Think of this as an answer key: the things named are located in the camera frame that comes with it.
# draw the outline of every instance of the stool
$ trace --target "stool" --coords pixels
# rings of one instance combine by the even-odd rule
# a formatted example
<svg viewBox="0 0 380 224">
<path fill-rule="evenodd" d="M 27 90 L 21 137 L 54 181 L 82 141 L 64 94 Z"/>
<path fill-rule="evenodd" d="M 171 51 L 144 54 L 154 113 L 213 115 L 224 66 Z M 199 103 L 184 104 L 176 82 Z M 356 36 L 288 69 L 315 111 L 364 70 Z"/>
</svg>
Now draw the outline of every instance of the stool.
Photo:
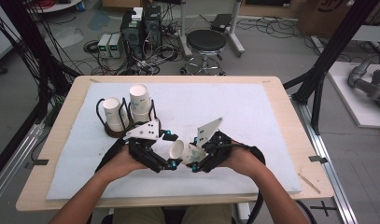
<svg viewBox="0 0 380 224">
<path fill-rule="evenodd" d="M 219 54 L 225 50 L 227 41 L 225 37 L 212 30 L 196 30 L 187 35 L 187 46 L 190 50 L 197 51 L 201 56 L 189 59 L 185 68 L 181 68 L 180 72 L 196 75 L 204 71 L 208 75 L 225 75 L 221 70 L 219 63 L 209 58 L 209 56 L 217 56 L 222 60 Z"/>
</svg>

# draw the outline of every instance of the forearm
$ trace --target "forearm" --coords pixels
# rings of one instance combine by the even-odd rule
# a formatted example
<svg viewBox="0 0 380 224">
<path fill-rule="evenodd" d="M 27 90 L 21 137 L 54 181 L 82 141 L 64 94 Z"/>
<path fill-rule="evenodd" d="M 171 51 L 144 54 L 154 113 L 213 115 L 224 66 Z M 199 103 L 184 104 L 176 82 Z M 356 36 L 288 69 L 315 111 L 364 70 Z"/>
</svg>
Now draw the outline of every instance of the forearm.
<svg viewBox="0 0 380 224">
<path fill-rule="evenodd" d="M 50 223 L 86 223 L 107 185 L 107 181 L 94 175 Z"/>
<path fill-rule="evenodd" d="M 308 223 L 274 174 L 260 162 L 253 164 L 250 178 L 259 187 L 274 223 Z"/>
</svg>

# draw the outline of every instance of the paper cup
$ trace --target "paper cup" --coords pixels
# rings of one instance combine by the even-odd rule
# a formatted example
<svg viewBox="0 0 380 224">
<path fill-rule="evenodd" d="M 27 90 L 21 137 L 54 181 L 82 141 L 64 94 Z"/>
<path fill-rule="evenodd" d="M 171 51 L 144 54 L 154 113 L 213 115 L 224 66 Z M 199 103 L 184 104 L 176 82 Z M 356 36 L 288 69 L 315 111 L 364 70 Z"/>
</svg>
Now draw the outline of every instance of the paper cup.
<svg viewBox="0 0 380 224">
<path fill-rule="evenodd" d="M 201 161 L 206 157 L 206 152 L 188 142 L 176 140 L 170 146 L 170 157 L 172 159 L 181 159 L 181 163 L 187 165 L 191 162 Z"/>
<path fill-rule="evenodd" d="M 137 122 L 149 122 L 149 121 L 151 121 L 149 119 L 148 112 L 147 113 L 143 113 L 143 114 L 136 113 L 136 112 L 133 111 L 132 106 L 131 106 L 131 111 L 132 111 L 132 118 L 134 119 L 134 123 L 137 123 Z M 151 111 L 151 119 L 155 119 L 153 111 Z"/>
<path fill-rule="evenodd" d="M 125 127 L 128 127 L 129 120 L 128 116 L 126 115 L 126 112 L 122 109 L 120 110 L 120 101 L 115 97 L 110 97 L 105 99 L 103 102 L 103 109 L 105 110 L 106 114 L 106 123 L 108 127 L 113 132 L 122 132 L 123 131 L 123 125 L 120 121 L 120 115 L 122 116 L 123 123 L 125 124 Z"/>
<path fill-rule="evenodd" d="M 144 114 L 151 108 L 151 100 L 147 87 L 142 84 L 134 85 L 129 89 L 131 97 L 132 111 L 137 114 Z"/>
</svg>

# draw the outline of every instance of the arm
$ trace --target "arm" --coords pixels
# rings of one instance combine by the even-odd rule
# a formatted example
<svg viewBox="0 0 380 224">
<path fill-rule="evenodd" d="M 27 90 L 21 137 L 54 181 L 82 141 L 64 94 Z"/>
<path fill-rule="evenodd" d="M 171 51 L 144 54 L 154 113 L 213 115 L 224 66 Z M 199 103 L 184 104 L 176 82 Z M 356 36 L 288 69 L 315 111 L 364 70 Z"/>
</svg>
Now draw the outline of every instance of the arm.
<svg viewBox="0 0 380 224">
<path fill-rule="evenodd" d="M 283 189 L 274 174 L 251 152 L 234 147 L 231 156 L 221 164 L 241 175 L 247 175 L 259 187 L 274 223 L 308 223 L 297 204 Z"/>
<path fill-rule="evenodd" d="M 123 149 L 71 198 L 49 223 L 86 223 L 94 207 L 112 181 L 131 171 L 146 168 L 129 155 L 128 146 Z"/>
</svg>

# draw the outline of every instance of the gray floor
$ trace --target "gray floor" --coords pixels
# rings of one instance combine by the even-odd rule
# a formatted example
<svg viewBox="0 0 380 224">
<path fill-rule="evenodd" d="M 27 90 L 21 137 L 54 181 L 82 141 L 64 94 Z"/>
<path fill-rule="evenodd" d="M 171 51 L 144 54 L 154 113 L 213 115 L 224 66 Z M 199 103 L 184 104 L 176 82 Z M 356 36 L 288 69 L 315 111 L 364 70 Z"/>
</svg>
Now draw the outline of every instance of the gray floor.
<svg viewBox="0 0 380 224">
<path fill-rule="evenodd" d="M 103 32 L 117 32 L 120 27 L 120 20 L 116 18 L 121 14 L 103 11 L 98 2 L 92 1 L 87 2 L 89 8 L 85 12 L 78 13 L 74 9 L 67 9 L 47 16 L 49 21 L 54 22 L 68 21 L 76 17 L 73 21 L 56 25 L 77 27 L 84 35 L 81 42 L 64 49 L 73 61 L 90 57 L 82 50 L 84 43 L 97 39 Z M 211 5 L 219 7 L 197 7 L 202 3 L 200 0 L 193 0 L 191 4 L 187 3 L 189 15 L 187 27 L 201 20 L 197 17 L 199 14 L 212 21 L 213 15 L 231 11 L 232 1 L 217 2 L 218 4 L 211 3 Z M 203 21 L 196 23 L 196 27 L 207 26 L 207 23 Z M 246 53 L 238 58 L 233 48 L 229 46 L 221 54 L 223 58 L 221 65 L 227 76 L 277 76 L 282 82 L 286 82 L 309 70 L 317 60 L 314 50 L 306 47 L 302 38 L 273 38 L 254 27 L 248 30 L 238 27 L 236 33 Z M 351 58 L 358 56 L 367 58 L 374 55 L 364 52 L 355 43 L 347 46 L 346 54 Z M 0 74 L 0 152 L 37 102 L 36 84 L 16 53 L 8 54 L 3 62 L 8 73 Z M 184 62 L 164 63 L 160 66 L 159 75 L 179 75 L 179 69 Z M 96 64 L 90 62 L 90 66 L 94 68 Z M 84 74 L 90 74 L 92 71 L 84 63 L 78 67 Z M 295 90 L 296 88 L 292 88 L 288 90 L 288 93 L 293 93 Z M 320 113 L 320 132 L 358 222 L 380 223 L 379 130 L 358 128 L 327 78 Z M 55 214 L 55 211 L 31 213 L 16 211 L 15 203 L 31 172 L 30 169 L 25 168 L 28 161 L 30 161 L 29 158 L 0 198 L 0 223 L 45 223 Z M 321 206 L 321 200 L 304 202 L 308 207 Z M 323 202 L 328 207 L 335 207 L 333 199 L 326 199 Z M 327 214 L 324 210 L 316 208 L 311 211 L 318 223 L 341 222 L 336 210 L 329 210 Z M 106 209 L 98 209 L 93 223 L 100 223 L 101 218 L 106 214 Z M 266 206 L 262 208 L 257 220 L 256 223 L 272 223 Z"/>
</svg>

